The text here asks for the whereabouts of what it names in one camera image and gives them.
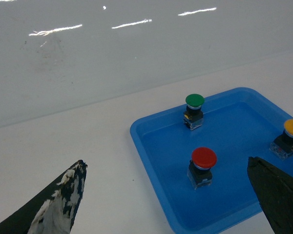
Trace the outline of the left gripper worn left finger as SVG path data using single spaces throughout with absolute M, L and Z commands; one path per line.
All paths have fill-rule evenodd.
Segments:
M 0 223 L 0 234 L 69 234 L 84 193 L 87 164 L 78 160 Z

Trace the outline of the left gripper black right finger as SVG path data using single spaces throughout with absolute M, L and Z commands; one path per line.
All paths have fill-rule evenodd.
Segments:
M 293 177 L 259 157 L 249 157 L 247 174 L 273 232 L 293 234 Z

